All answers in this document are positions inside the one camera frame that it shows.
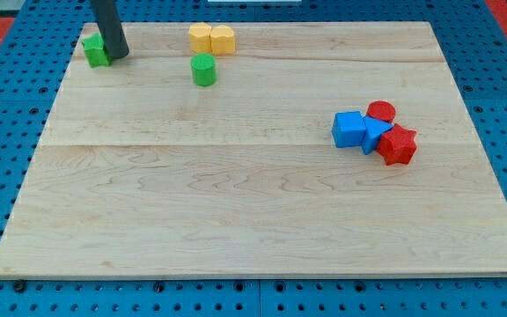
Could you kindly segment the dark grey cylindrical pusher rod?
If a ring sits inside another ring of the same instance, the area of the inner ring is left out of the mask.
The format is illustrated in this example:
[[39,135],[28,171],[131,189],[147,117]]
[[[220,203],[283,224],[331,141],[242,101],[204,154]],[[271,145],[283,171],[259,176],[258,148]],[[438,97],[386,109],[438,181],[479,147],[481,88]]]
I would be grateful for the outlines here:
[[114,0],[90,0],[95,22],[108,54],[114,59],[129,55],[129,45]]

